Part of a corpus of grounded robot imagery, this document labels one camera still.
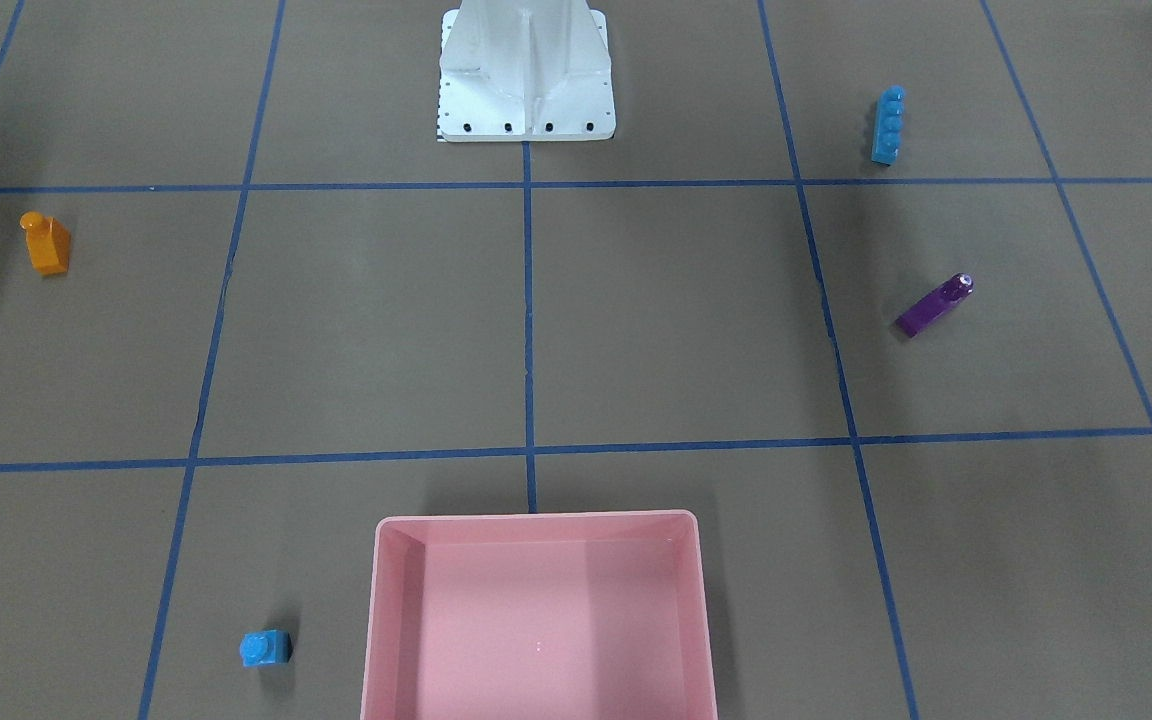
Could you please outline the purple block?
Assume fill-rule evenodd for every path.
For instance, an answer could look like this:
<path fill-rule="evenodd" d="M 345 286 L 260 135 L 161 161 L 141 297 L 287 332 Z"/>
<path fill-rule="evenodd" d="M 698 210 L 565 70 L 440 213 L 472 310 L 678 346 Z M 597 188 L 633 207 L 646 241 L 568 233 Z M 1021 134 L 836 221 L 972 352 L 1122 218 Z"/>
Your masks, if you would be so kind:
<path fill-rule="evenodd" d="M 963 304 L 973 291 L 973 276 L 957 273 L 946 279 L 946 282 L 929 291 L 896 319 L 896 327 L 905 338 L 916 338 L 932 327 L 945 314 Z"/>

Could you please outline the small blue block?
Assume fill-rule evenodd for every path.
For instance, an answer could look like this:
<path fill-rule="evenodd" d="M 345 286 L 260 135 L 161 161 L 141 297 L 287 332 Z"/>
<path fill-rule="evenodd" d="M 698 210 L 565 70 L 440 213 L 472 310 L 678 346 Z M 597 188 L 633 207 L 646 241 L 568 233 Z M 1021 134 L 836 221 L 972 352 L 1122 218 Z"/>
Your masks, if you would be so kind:
<path fill-rule="evenodd" d="M 243 667 L 266 667 L 291 661 L 291 632 L 264 629 L 247 632 L 238 641 L 238 661 Z"/>

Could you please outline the orange block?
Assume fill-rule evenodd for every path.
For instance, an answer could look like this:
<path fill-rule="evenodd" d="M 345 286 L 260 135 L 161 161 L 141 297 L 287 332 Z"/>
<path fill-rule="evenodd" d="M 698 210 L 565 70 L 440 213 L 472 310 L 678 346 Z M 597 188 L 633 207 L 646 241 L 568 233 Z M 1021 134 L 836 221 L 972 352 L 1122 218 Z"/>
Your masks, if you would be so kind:
<path fill-rule="evenodd" d="M 26 211 L 18 223 L 26 233 L 26 251 L 32 268 L 44 276 L 68 273 L 70 233 L 65 223 L 55 217 L 41 214 L 41 211 Z"/>

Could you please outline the pink plastic box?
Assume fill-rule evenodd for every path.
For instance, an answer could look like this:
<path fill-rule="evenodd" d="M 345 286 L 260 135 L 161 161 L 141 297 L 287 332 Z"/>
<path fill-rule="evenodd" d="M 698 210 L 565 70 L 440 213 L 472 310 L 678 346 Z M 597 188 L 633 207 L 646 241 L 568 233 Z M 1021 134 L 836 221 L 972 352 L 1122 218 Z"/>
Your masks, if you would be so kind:
<path fill-rule="evenodd" d="M 364 719 L 717 719 L 698 520 L 393 516 L 376 528 Z"/>

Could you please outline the long blue stud block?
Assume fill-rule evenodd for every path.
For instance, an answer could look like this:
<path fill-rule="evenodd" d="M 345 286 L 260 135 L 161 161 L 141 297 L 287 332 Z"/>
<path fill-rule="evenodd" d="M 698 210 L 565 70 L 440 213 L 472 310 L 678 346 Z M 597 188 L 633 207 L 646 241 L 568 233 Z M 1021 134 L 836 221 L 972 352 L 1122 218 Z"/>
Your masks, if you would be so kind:
<path fill-rule="evenodd" d="M 870 160 L 890 167 L 899 159 L 904 128 L 905 88 L 892 85 L 876 100 Z"/>

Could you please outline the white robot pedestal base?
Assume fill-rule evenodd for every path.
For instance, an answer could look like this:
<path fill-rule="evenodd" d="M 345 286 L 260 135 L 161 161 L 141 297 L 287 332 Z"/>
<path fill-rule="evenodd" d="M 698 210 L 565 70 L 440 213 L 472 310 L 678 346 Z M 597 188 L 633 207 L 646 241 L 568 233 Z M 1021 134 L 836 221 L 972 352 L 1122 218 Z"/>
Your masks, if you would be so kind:
<path fill-rule="evenodd" d="M 435 137 L 609 141 L 617 128 L 607 18 L 585 1 L 463 1 L 440 23 Z"/>

